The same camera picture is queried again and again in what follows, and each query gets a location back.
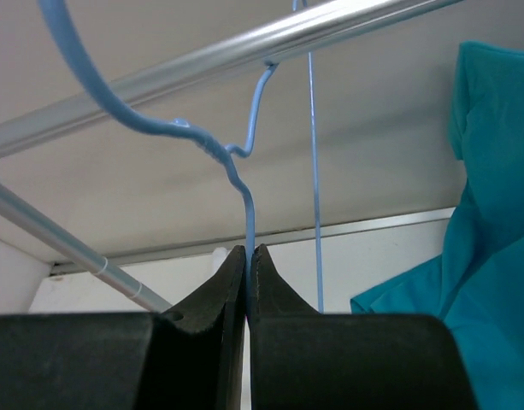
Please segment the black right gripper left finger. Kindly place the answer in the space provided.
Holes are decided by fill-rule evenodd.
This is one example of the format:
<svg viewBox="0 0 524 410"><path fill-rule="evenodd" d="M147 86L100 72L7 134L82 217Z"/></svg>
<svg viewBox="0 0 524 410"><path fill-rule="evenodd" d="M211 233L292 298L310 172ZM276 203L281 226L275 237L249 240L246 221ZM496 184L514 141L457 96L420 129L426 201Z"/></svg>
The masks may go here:
<svg viewBox="0 0 524 410"><path fill-rule="evenodd" d="M237 409L243 247L163 313L0 315L0 409Z"/></svg>

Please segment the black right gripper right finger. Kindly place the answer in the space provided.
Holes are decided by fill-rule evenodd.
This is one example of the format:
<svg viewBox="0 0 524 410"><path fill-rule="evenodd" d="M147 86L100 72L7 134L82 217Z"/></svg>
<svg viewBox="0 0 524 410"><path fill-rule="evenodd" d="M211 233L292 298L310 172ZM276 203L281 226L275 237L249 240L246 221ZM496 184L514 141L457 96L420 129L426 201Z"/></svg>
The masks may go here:
<svg viewBox="0 0 524 410"><path fill-rule="evenodd" d="M255 409L475 409L455 340L424 314L323 314L278 273L266 246L250 280Z"/></svg>

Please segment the blue wire hanger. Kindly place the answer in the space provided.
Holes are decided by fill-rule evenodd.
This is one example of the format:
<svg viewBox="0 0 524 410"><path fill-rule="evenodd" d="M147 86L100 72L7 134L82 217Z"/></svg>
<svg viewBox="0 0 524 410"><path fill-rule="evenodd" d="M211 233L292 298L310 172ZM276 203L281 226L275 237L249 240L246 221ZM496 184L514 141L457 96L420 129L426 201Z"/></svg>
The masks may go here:
<svg viewBox="0 0 524 410"><path fill-rule="evenodd" d="M67 5L63 1L40 1L38 6L64 61L99 108L135 132L191 141L224 167L229 183L242 196L244 202L246 278L250 279L256 239L255 204L250 189L238 175L233 158L237 156L245 159L252 154L262 93L278 64L268 62L265 72L256 84L244 145L222 145L210 132L187 120L160 120L145 116L126 104L110 89L86 52Z"/></svg>

